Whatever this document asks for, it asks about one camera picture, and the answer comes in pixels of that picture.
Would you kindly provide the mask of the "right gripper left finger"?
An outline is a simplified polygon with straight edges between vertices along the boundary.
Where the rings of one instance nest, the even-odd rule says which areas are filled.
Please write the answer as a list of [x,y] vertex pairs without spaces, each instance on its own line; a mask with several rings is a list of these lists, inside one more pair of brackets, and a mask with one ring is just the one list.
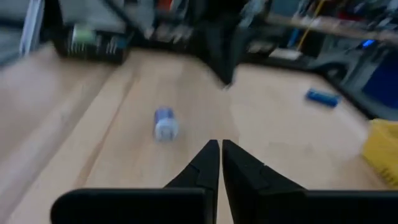
[[209,140],[189,164],[164,188],[201,188],[205,191],[205,221],[216,224],[218,184],[220,176],[220,146]]

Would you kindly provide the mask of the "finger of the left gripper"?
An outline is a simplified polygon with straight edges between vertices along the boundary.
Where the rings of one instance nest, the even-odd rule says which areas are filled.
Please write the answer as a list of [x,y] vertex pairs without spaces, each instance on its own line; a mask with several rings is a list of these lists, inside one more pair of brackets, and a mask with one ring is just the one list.
[[214,58],[213,71],[224,88],[234,84],[235,64],[229,58]]

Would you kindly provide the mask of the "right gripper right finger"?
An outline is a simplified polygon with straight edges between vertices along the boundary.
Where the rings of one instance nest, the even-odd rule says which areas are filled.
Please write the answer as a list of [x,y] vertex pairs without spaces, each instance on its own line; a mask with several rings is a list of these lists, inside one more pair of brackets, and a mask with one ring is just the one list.
[[234,223],[300,223],[305,188],[231,140],[222,146],[223,177]]

